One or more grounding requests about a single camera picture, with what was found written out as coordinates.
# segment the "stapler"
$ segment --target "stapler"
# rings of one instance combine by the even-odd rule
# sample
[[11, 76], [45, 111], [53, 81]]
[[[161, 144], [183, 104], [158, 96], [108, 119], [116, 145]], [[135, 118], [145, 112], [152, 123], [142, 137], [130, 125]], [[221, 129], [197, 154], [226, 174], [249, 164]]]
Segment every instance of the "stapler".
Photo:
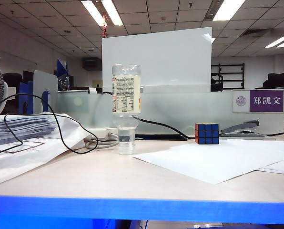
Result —
[[249, 140], [275, 140], [274, 137], [268, 137], [263, 134], [255, 133], [254, 131], [256, 130], [256, 127], [259, 125], [260, 123], [258, 120], [247, 121], [221, 130], [220, 137]]

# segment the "blue desk edge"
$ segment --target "blue desk edge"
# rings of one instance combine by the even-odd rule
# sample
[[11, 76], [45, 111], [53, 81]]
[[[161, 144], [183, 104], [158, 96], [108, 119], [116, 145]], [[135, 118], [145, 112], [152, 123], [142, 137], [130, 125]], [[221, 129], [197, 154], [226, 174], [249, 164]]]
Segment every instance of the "blue desk edge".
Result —
[[284, 203], [0, 196], [0, 215], [284, 224]]

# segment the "logo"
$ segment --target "logo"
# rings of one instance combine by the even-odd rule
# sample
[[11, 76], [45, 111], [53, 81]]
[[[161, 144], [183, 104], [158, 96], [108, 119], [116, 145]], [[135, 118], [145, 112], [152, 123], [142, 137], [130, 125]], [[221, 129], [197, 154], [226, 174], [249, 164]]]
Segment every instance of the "logo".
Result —
[[246, 104], [247, 100], [244, 96], [238, 96], [236, 98], [236, 104], [239, 106], [244, 106]]

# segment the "rubik's cube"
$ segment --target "rubik's cube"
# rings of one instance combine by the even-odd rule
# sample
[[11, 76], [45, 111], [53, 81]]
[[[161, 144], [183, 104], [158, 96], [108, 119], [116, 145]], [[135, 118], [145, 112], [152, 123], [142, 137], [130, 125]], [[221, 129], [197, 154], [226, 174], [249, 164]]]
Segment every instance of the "rubik's cube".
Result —
[[198, 144], [219, 144], [218, 124], [195, 123], [195, 142]]

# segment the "power strip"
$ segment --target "power strip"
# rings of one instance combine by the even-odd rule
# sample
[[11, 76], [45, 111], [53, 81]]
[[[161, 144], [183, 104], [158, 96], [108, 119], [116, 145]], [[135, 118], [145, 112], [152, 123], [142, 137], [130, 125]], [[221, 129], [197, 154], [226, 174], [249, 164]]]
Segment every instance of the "power strip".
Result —
[[95, 134], [100, 140], [115, 140], [115, 138], [112, 138], [110, 134], [118, 134], [118, 128], [86, 128], [91, 133]]

